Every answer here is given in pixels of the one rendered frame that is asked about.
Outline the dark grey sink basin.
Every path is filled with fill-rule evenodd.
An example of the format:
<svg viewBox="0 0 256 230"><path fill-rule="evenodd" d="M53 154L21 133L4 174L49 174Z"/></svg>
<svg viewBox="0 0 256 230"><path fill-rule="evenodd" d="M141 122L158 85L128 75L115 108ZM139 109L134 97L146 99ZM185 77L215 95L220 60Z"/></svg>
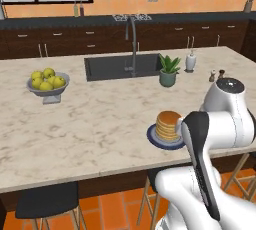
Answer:
<svg viewBox="0 0 256 230"><path fill-rule="evenodd" d="M141 54L133 60L132 55L85 58L87 81L132 78L129 67L135 63L135 77L157 76L162 69L158 53Z"/></svg>

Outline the stack of pancakes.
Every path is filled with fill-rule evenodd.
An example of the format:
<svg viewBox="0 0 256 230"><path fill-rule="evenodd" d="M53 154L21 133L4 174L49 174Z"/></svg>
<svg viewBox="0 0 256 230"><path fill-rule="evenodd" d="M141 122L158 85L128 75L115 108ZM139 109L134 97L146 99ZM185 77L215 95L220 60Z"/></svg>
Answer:
<svg viewBox="0 0 256 230"><path fill-rule="evenodd" d="M175 127L181 117L175 111L162 111L156 119L156 134L160 139L172 141L178 138Z"/></svg>

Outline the blue rimmed plate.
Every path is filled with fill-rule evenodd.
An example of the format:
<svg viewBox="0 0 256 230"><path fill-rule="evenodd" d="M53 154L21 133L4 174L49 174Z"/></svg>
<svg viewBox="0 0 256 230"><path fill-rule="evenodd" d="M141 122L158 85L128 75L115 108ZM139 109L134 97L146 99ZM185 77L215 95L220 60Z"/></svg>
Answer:
<svg viewBox="0 0 256 230"><path fill-rule="evenodd" d="M156 147L164 150L177 150L181 149L185 146L185 143L181 136L179 136L177 139L168 141L161 139L156 134L156 125L151 125L147 130L147 138L148 140Z"/></svg>

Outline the green potted plant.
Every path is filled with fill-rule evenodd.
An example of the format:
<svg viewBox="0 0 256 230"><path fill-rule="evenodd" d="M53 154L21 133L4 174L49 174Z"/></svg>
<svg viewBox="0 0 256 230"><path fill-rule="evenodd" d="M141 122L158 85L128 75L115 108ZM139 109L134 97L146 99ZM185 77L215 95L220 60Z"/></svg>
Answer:
<svg viewBox="0 0 256 230"><path fill-rule="evenodd" d="M176 82L176 75L180 70L181 59L176 57L171 59L168 55L159 55L162 68L159 73L159 82L163 87L172 87Z"/></svg>

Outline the grey curved tap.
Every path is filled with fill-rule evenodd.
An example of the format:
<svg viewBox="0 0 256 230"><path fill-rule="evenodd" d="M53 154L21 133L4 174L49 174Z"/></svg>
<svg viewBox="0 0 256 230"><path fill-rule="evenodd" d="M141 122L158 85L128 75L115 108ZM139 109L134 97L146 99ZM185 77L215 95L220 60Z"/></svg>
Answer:
<svg viewBox="0 0 256 230"><path fill-rule="evenodd" d="M136 37L136 27L134 20L130 17L126 23L126 33L125 39L128 41L129 39L129 28L132 28L132 65L130 67L125 67L125 71L130 71L132 77L136 76L136 51L137 51L137 37Z"/></svg>

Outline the dark wooden cupboard run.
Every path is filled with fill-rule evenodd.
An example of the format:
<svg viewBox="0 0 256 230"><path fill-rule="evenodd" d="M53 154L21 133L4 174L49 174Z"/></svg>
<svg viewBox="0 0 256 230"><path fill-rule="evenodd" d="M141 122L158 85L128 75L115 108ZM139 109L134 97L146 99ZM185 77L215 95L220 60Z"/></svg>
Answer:
<svg viewBox="0 0 256 230"><path fill-rule="evenodd" d="M256 59L256 11L149 16L134 21L139 51L227 46ZM110 15L0 20L0 60L130 52L126 23Z"/></svg>

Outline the white soap dispenser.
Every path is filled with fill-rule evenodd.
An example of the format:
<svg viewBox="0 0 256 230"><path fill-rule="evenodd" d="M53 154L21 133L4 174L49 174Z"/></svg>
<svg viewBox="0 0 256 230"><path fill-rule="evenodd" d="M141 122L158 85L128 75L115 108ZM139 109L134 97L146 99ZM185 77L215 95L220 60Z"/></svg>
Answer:
<svg viewBox="0 0 256 230"><path fill-rule="evenodd" d="M194 67L196 64L196 55L194 54L194 51L191 51L187 56L185 60L185 70L187 72L193 72Z"/></svg>

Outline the grey fruit bowl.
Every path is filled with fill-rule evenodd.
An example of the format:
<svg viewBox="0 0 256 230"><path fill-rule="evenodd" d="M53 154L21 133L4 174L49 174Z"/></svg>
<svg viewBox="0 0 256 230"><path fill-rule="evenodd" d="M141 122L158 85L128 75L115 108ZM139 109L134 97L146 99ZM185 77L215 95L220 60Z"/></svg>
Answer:
<svg viewBox="0 0 256 230"><path fill-rule="evenodd" d="M26 83L27 89L30 92L34 93L36 96L42 97L44 104L60 103L61 102L61 94L64 92L66 87L69 85L70 77L66 73L62 73L62 72L57 72L57 75L63 77L66 81L66 84L60 88L53 89L53 90L47 90L47 91L41 91L38 89L34 89L32 87L32 79L29 78Z"/></svg>

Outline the grey hob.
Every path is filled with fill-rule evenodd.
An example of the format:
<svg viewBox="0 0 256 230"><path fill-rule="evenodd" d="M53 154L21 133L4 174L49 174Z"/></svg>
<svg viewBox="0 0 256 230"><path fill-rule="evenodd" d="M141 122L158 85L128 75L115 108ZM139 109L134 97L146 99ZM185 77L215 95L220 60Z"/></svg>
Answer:
<svg viewBox="0 0 256 230"><path fill-rule="evenodd" d="M134 21L152 21L151 16L147 14L114 14L112 17L116 22L125 22L130 17Z"/></svg>

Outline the black seat wooden stool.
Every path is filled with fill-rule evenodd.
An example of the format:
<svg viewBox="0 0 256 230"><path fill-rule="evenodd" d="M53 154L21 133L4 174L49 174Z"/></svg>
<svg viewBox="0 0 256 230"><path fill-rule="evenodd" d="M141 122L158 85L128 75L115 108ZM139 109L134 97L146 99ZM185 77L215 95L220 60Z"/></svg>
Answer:
<svg viewBox="0 0 256 230"><path fill-rule="evenodd" d="M136 222L137 226L140 225L144 207L147 206L151 216L150 230L155 230L158 211L160 207L160 199L161 199L161 196L156 191L155 178L160 171L165 169L169 169L169 166L158 167L158 168L147 170L146 182L145 182L139 214Z"/></svg>
<svg viewBox="0 0 256 230"><path fill-rule="evenodd" d="M68 213L74 230L87 230L79 204L78 183L69 182L23 190L15 216L29 219L33 230L50 230L48 218Z"/></svg>
<svg viewBox="0 0 256 230"><path fill-rule="evenodd" d="M256 195L256 157L253 152L242 155L223 189L227 191L231 186L236 186L240 190L243 199L250 202L254 200Z"/></svg>

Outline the utensil pot with tools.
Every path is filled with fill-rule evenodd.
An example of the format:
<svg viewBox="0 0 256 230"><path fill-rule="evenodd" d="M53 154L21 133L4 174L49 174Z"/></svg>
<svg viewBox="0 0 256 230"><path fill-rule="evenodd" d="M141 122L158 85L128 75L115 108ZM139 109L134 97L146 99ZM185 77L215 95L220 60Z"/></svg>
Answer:
<svg viewBox="0 0 256 230"><path fill-rule="evenodd" d="M243 10L244 13L250 13L251 12L253 1L254 0L246 0L244 10Z"/></svg>

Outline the grey appliance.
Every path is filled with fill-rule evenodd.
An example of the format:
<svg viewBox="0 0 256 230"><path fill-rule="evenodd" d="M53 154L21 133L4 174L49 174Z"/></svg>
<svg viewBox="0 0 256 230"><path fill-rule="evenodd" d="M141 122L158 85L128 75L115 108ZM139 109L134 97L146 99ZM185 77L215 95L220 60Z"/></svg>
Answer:
<svg viewBox="0 0 256 230"><path fill-rule="evenodd" d="M5 20L7 18L7 13L4 6L4 0L0 0L0 20Z"/></svg>

